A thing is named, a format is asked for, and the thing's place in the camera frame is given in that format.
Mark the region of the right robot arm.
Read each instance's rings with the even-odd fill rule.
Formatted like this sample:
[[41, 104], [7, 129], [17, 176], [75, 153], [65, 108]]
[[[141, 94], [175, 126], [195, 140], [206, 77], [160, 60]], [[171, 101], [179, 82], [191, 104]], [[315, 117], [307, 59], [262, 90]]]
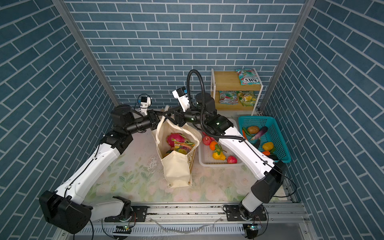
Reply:
[[205, 99], [210, 98], [210, 95], [198, 94], [196, 107], [190, 105], [184, 88], [173, 91], [173, 96], [180, 104], [172, 110], [179, 126], [185, 123], [199, 124], [204, 133], [232, 151], [255, 176], [256, 182], [239, 205], [243, 219], [253, 218], [255, 211], [269, 203], [283, 184], [286, 164], [275, 162], [253, 146], [231, 121], [217, 113], [214, 100], [206, 104]]

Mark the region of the orange pink snack bag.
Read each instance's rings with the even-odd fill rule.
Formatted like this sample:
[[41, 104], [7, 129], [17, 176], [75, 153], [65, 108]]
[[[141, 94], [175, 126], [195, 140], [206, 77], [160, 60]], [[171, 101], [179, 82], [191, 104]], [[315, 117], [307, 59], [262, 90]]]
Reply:
[[188, 141], [185, 143], [176, 142], [174, 146], [174, 151], [187, 155], [194, 147], [195, 147], [195, 143], [193, 142], [188, 142]]

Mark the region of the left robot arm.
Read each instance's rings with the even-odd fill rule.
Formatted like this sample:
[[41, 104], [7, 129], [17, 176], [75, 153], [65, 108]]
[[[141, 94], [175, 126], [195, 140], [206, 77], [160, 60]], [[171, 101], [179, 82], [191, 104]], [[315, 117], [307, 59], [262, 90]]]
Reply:
[[114, 196], [112, 201], [96, 205], [85, 205], [87, 193], [108, 166], [126, 150], [135, 133], [155, 130], [162, 113], [147, 111], [138, 113], [129, 105], [113, 109], [112, 129], [100, 140], [96, 150], [86, 162], [54, 191], [45, 191], [39, 203], [47, 223], [70, 234], [80, 232], [88, 223], [109, 217], [129, 222], [134, 213], [131, 201]]

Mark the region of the cream canvas grocery bag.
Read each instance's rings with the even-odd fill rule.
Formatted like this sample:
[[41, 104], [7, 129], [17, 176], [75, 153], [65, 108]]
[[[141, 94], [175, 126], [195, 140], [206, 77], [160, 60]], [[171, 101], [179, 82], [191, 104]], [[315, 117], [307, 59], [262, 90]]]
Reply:
[[168, 188], [192, 185], [192, 166], [202, 135], [188, 124], [179, 127], [161, 117], [152, 131]]

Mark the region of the pink dragon fruit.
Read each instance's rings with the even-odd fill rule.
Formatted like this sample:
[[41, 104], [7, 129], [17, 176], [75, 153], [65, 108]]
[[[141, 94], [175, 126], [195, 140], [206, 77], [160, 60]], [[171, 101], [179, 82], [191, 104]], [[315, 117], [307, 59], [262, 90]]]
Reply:
[[185, 143], [187, 141], [186, 137], [180, 133], [172, 133], [167, 136], [167, 143], [170, 147], [174, 147], [175, 143]]

